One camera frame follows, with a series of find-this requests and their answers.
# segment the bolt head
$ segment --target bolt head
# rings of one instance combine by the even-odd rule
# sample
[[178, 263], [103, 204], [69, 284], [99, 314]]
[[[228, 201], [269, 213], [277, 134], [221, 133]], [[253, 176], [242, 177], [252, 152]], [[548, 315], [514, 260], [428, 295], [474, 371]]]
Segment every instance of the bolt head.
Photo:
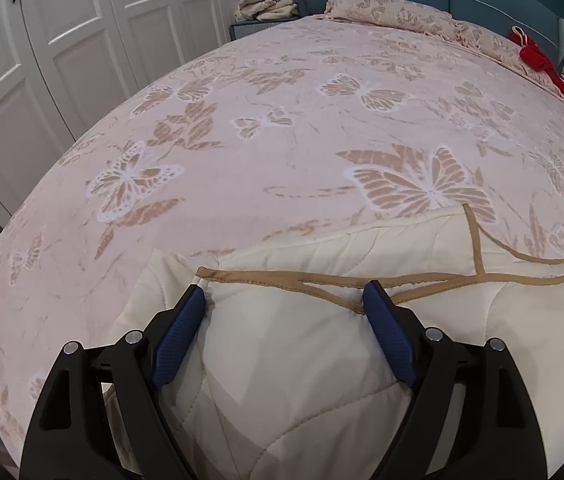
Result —
[[71, 355], [75, 353], [79, 347], [80, 345], [78, 345], [75, 341], [69, 341], [66, 345], [64, 345], [62, 350], [65, 354]]
[[494, 337], [492, 338], [488, 344], [490, 345], [490, 347], [492, 349], [494, 349], [497, 352], [501, 352], [504, 348], [506, 348], [506, 344], [504, 343], [504, 341], [502, 341], [500, 338], [498, 337]]
[[426, 338], [431, 341], [441, 341], [444, 337], [444, 332], [435, 327], [427, 328], [424, 334], [426, 335]]
[[124, 340], [130, 345], [140, 342], [142, 340], [142, 332], [139, 330], [131, 330], [131, 332], [124, 336]]

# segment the wardrobe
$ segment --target wardrobe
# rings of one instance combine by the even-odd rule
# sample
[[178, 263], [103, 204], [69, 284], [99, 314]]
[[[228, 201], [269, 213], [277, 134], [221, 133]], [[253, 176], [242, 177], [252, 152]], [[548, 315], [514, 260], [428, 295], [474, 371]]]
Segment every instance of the wardrobe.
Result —
[[0, 224], [76, 139], [229, 39], [238, 0], [0, 0]]

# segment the pink bedspread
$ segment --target pink bedspread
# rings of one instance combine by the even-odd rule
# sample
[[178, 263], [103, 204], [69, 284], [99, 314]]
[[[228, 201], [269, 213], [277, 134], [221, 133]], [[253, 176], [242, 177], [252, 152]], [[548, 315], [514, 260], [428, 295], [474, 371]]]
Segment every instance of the pink bedspread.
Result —
[[0, 434], [19, 461], [63, 343], [101, 345], [151, 250], [227, 254], [469, 203], [564, 255], [564, 100], [439, 38], [304, 18], [96, 124], [0, 235]]

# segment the blue gripper pad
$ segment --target blue gripper pad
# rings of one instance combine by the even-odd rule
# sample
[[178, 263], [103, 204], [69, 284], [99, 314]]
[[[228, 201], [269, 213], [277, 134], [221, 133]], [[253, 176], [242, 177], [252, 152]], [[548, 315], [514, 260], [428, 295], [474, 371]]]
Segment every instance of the blue gripper pad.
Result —
[[364, 287], [362, 304], [364, 314], [396, 379], [409, 388], [414, 388], [417, 383], [414, 349], [395, 315], [372, 283]]
[[205, 312], [204, 290], [196, 286], [155, 348], [153, 373], [150, 379], [154, 390], [159, 390], [175, 379], [175, 374], [187, 354]]

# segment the red cloth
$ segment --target red cloth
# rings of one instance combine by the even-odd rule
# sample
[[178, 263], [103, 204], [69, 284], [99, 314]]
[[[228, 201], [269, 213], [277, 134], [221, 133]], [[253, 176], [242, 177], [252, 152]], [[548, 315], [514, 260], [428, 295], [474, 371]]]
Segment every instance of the red cloth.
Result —
[[518, 45], [522, 45], [522, 49], [520, 50], [520, 58], [522, 61], [537, 72], [540, 70], [546, 72], [551, 81], [555, 83], [555, 86], [559, 88], [562, 94], [564, 94], [563, 79], [559, 76], [557, 70], [555, 70], [550, 58], [542, 52], [542, 50], [537, 46], [537, 43], [534, 42], [533, 38], [524, 35], [523, 39], [513, 32], [513, 30], [509, 33], [508, 37]]

